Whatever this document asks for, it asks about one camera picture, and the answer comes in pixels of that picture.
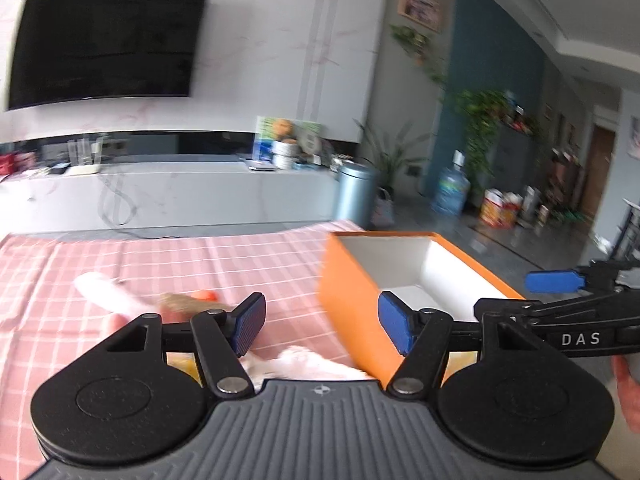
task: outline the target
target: white bag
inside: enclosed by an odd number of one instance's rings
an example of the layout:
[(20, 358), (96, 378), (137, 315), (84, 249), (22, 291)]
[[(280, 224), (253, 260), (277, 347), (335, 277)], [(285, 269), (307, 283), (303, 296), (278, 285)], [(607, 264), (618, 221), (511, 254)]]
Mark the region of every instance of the white bag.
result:
[(390, 227), (394, 224), (394, 201), (391, 200), (391, 195), (389, 195), (386, 189), (382, 187), (378, 189), (382, 190), (385, 197), (380, 198), (380, 196), (376, 194), (376, 203), (373, 208), (371, 223), (377, 228)]

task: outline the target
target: blue accent wall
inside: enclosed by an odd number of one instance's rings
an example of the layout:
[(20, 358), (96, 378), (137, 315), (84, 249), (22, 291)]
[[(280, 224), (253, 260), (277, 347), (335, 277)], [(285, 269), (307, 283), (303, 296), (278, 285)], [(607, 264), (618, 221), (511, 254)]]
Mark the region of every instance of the blue accent wall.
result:
[(526, 114), (538, 114), (545, 54), (493, 0), (456, 0), (447, 72), (447, 98), (422, 193), (433, 196), (455, 150), (464, 152), (465, 118), (453, 96), (465, 89), (511, 90)]

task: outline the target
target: gray ridged plate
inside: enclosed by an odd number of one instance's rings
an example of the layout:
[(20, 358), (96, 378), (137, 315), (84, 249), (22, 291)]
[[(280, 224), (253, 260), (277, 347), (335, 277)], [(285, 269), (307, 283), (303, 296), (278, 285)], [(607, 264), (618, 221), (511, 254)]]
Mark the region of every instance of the gray ridged plate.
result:
[(47, 462), (33, 480), (433, 479), (606, 480), (585, 462), (523, 472), (475, 458), (418, 402), (387, 397), (375, 381), (269, 381), (258, 396), (222, 402), (175, 452), (119, 470)]

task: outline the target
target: black tv screen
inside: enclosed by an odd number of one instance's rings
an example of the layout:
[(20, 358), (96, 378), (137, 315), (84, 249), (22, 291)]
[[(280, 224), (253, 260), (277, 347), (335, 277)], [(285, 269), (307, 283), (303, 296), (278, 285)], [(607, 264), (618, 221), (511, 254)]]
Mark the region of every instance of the black tv screen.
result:
[(9, 110), (60, 101), (188, 96), (205, 0), (26, 0)]

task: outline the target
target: blue metallic trash can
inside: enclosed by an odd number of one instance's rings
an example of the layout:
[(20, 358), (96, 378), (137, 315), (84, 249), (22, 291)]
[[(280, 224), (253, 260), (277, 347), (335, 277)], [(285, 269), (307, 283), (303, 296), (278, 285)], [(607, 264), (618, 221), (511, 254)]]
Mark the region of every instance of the blue metallic trash can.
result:
[(378, 190), (378, 170), (345, 162), (338, 182), (334, 220), (351, 220), (363, 229), (368, 228)]

